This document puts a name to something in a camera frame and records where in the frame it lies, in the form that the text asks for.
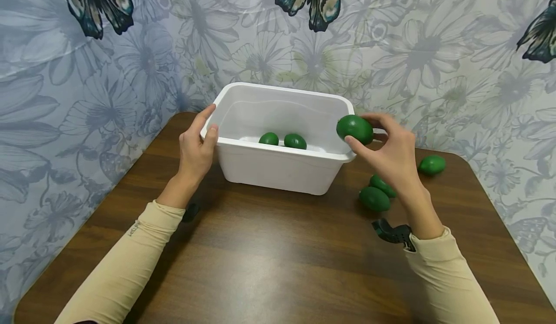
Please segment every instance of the wood grain surface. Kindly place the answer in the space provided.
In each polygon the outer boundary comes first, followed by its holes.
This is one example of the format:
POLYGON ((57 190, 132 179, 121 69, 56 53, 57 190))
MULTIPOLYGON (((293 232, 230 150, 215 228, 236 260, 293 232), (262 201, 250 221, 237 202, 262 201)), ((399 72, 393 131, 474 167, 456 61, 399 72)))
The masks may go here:
MULTIPOLYGON (((71 295, 155 199, 179 160, 194 114, 174 116, 19 303, 15 323, 52 323, 71 295)), ((435 152, 417 150, 417 161, 435 152)), ((444 225, 501 323, 556 323, 556 314, 468 164, 443 153, 423 178, 444 225)), ((215 163, 126 323, 422 323, 429 314, 401 245, 385 243, 357 196, 373 171, 345 164, 311 196, 227 182, 215 163)), ((405 222, 399 201, 385 214, 405 222)))

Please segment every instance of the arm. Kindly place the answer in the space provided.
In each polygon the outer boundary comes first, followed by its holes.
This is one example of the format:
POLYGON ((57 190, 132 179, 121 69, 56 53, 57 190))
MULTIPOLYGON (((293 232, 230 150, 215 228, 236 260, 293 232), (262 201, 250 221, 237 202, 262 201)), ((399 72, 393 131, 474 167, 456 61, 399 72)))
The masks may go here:
POLYGON ((124 321, 177 229, 187 202, 211 167, 217 127, 211 126, 204 144, 199 134, 214 109, 211 105, 199 113, 189 130, 180 135, 178 173, 89 274, 56 324, 124 321))
POLYGON ((346 142, 398 192, 413 230, 410 239, 416 252, 406 251, 411 269, 424 281, 436 321, 444 324, 496 324, 498 319, 475 276, 462 257, 450 230, 440 222, 431 195, 418 178, 416 138, 391 116, 365 114, 385 144, 372 151, 351 136, 346 142))

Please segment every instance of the wrist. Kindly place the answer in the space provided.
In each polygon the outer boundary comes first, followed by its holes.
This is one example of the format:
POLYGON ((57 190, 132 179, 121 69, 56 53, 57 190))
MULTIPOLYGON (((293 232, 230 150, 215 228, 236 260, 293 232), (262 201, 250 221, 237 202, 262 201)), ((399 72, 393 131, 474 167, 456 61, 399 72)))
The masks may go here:
POLYGON ((432 207, 431 194, 421 181, 407 185, 398 192, 402 206, 408 211, 421 211, 434 209, 432 207))
POLYGON ((199 184, 201 184, 202 178, 178 171, 170 180, 175 182, 176 185, 182 186, 183 188, 192 188, 195 191, 199 184))
POLYGON ((198 184, 193 178, 175 175, 168 181, 156 201, 164 206, 184 210, 187 207, 187 202, 197 190, 198 184))

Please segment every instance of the white plastic bin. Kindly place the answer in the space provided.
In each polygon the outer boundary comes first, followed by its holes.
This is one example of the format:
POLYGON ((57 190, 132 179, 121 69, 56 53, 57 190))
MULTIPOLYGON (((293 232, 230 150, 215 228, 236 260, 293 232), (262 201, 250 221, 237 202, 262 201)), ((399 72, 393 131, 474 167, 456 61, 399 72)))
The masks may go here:
POLYGON ((230 182, 324 195, 343 163, 355 154, 336 134, 336 123, 354 114, 340 96, 249 83, 228 84, 201 131, 219 126, 217 151, 230 182), (288 133, 307 141, 307 150, 259 144, 274 132, 284 145, 288 133))

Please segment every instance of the beige sleeve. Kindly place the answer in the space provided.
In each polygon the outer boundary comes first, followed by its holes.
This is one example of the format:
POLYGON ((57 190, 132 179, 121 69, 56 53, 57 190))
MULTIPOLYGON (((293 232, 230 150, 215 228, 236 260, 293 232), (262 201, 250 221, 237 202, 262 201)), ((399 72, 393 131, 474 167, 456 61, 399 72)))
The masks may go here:
POLYGON ((406 257, 424 281, 438 323, 499 323, 450 229, 445 228, 437 239, 420 240, 413 235, 410 239, 417 252, 405 250, 406 257))
POLYGON ((145 288, 185 210, 147 204, 135 224, 81 284, 55 324, 121 323, 145 288))

